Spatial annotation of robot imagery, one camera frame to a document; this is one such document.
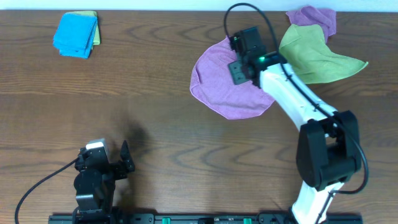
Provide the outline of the purple microfiber cloth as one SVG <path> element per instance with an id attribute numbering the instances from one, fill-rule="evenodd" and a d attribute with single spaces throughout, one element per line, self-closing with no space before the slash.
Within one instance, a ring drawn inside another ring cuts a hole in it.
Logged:
<path id="1" fill-rule="evenodd" d="M 263 114 L 273 97 L 251 82 L 233 83 L 228 65 L 237 60 L 229 39 L 209 47 L 197 60 L 190 80 L 191 94 L 226 119 L 248 119 Z"/>

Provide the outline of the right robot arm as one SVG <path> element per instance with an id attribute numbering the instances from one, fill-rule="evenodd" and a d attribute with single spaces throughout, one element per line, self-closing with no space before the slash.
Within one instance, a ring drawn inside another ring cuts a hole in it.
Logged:
<path id="1" fill-rule="evenodd" d="M 336 194 L 357 194 L 368 181 L 355 115 L 320 99 L 277 52 L 236 56 L 228 65 L 234 84 L 252 81 L 268 92 L 299 131 L 296 165 L 303 183 L 285 223 L 362 223 L 361 215 L 327 214 Z"/>

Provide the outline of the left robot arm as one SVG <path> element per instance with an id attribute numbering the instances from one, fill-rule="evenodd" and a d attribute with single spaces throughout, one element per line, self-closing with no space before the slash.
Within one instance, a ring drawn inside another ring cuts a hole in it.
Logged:
<path id="1" fill-rule="evenodd" d="M 113 206 L 116 181 L 127 178 L 135 165 L 127 142 L 122 143 L 121 159 L 111 163 L 105 139 L 90 141 L 80 149 L 74 180 L 78 207 L 72 213 L 73 223 L 128 223 L 120 208 Z"/>

